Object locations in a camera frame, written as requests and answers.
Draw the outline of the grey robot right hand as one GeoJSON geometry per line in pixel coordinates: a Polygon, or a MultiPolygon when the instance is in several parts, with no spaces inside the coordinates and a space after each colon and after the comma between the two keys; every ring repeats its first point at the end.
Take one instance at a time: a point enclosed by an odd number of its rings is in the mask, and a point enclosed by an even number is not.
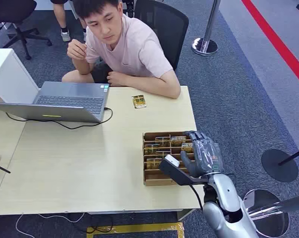
{"type": "Polygon", "coordinates": [[[191,161],[186,152],[181,151],[183,163],[194,178],[202,177],[211,173],[223,173],[224,171],[223,159],[217,143],[198,131],[185,131],[183,134],[189,136],[192,143],[195,157],[191,161]]]}

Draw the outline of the person's left hand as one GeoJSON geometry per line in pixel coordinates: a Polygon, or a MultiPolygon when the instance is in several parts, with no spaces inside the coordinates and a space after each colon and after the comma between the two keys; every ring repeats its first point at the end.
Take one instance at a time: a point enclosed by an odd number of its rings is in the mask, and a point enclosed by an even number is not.
{"type": "Polygon", "coordinates": [[[111,87],[125,87],[127,85],[126,74],[111,71],[108,73],[106,78],[111,87]]]}

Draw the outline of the person's right hand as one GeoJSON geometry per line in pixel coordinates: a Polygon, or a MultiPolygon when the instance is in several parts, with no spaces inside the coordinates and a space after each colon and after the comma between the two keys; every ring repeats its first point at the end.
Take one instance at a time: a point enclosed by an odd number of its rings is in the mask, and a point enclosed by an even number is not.
{"type": "Polygon", "coordinates": [[[68,44],[67,55],[72,59],[84,60],[86,58],[86,51],[86,44],[72,39],[68,44]]]}

